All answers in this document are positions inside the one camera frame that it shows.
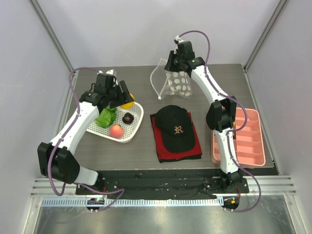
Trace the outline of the fake orange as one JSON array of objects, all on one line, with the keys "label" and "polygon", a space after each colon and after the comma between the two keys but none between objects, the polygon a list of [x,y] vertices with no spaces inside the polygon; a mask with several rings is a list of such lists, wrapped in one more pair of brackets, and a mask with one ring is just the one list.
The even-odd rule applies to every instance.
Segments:
[{"label": "fake orange", "polygon": [[133,94],[130,94],[131,98],[133,99],[131,102],[128,102],[126,104],[123,104],[120,106],[120,108],[122,109],[130,109],[132,108],[132,106],[134,105],[135,102],[135,96]]}]

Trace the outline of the clear zip top bag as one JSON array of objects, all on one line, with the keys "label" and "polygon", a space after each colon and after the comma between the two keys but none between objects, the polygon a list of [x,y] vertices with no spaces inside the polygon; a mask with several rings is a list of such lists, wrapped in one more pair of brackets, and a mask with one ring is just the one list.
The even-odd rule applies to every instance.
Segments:
[{"label": "clear zip top bag", "polygon": [[166,64],[167,60],[161,58],[156,68],[150,74],[150,83],[158,100],[173,95],[190,98],[193,90],[188,74],[183,71],[167,71],[165,70]]}]

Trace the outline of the fake green cabbage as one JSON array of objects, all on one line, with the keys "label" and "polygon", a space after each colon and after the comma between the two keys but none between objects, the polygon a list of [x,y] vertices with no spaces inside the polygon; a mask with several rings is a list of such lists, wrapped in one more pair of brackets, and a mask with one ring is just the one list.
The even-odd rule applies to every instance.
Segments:
[{"label": "fake green cabbage", "polygon": [[103,109],[100,115],[95,119],[95,123],[97,124],[97,126],[101,128],[110,127],[116,120],[116,117],[117,117],[116,111],[117,111],[117,108]]}]

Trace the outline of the fake dark plum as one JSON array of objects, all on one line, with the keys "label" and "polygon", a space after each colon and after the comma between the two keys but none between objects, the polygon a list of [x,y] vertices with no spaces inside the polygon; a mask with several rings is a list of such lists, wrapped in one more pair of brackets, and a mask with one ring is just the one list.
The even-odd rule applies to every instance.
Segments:
[{"label": "fake dark plum", "polygon": [[135,119],[134,116],[131,113],[127,112],[123,116],[122,121],[124,124],[132,124],[134,119]]}]

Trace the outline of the fake red peach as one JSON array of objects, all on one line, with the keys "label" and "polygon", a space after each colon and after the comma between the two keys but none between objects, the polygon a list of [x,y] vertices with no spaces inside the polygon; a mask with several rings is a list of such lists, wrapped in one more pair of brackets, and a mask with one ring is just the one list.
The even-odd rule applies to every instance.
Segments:
[{"label": "fake red peach", "polygon": [[124,135],[124,130],[120,125],[114,124],[111,126],[109,130],[110,137],[120,139],[121,137],[123,137],[123,135]]}]

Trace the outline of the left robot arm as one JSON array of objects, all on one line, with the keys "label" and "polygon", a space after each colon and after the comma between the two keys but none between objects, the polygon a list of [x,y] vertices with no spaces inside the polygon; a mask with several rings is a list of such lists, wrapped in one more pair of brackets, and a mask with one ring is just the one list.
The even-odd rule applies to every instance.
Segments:
[{"label": "left robot arm", "polygon": [[91,123],[109,108],[132,102],[125,81],[118,81],[115,71],[98,71],[92,90],[76,99],[77,108],[63,129],[37,149],[40,173],[50,180],[66,184],[84,184],[92,194],[100,194],[104,183],[98,172],[80,166],[74,154]]}]

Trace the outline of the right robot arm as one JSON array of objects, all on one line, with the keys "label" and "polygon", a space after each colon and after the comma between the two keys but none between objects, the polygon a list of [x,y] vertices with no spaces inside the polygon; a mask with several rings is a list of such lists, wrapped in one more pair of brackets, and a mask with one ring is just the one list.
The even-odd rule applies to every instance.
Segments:
[{"label": "right robot arm", "polygon": [[206,122],[216,137],[220,153],[220,187],[223,191],[230,193],[237,189],[243,179],[234,146],[236,99],[228,96],[220,88],[203,58],[195,56],[190,41],[175,39],[175,44],[176,48],[170,51],[165,70],[188,74],[207,98],[210,107]]}]

